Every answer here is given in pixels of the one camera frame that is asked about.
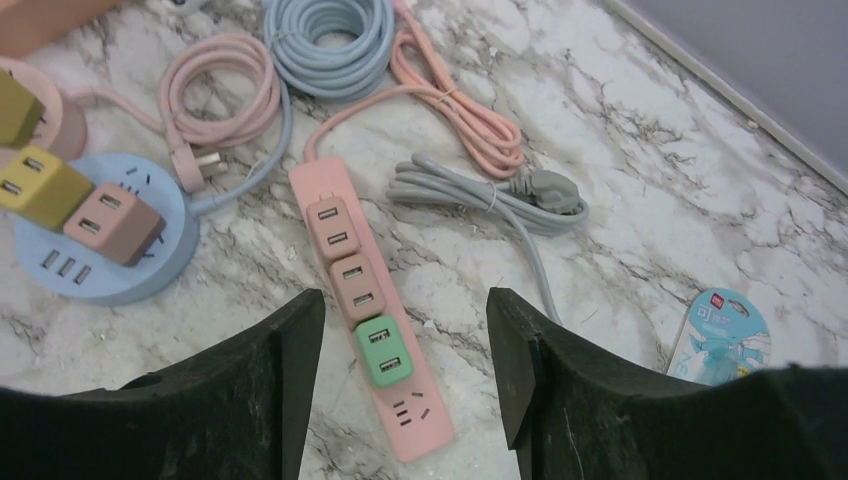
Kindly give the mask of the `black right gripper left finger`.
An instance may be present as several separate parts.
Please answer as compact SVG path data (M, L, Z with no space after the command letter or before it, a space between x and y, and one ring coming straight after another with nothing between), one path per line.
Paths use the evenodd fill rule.
M5 479L295 479L325 324L308 289L117 390L1 392Z

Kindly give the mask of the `pink charger cube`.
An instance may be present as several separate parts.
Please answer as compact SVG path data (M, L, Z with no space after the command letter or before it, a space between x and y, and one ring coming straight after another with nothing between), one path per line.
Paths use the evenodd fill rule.
M125 267L136 265L166 220L132 191L98 185L63 226L65 236Z
M306 208L313 246L325 265L356 254L361 241L343 198L330 197Z

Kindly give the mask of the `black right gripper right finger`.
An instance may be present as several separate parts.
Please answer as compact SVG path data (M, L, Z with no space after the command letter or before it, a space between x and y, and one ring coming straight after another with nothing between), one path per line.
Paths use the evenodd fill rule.
M524 479L843 479L847 372L793 365L708 387L625 360L508 288L486 306Z

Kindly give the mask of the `brown-pink charger cube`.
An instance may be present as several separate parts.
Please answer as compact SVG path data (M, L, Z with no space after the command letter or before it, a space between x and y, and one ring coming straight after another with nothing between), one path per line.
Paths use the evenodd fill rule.
M329 267L334 297L350 330L380 316L386 301L367 256L357 253Z

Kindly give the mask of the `green charger cube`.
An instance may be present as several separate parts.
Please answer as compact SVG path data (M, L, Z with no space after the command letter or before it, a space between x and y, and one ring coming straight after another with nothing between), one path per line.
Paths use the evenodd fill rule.
M375 387L391 387L414 373L409 351L392 316L381 315L360 323L354 338Z

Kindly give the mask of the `yellow charger cube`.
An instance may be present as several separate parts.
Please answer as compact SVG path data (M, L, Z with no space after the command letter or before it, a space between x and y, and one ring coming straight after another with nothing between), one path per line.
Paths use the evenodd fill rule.
M7 70L1 70L1 146L21 148L41 122L42 102Z
M35 145L22 148L1 170L1 205L53 232L63 229L94 188L87 176Z

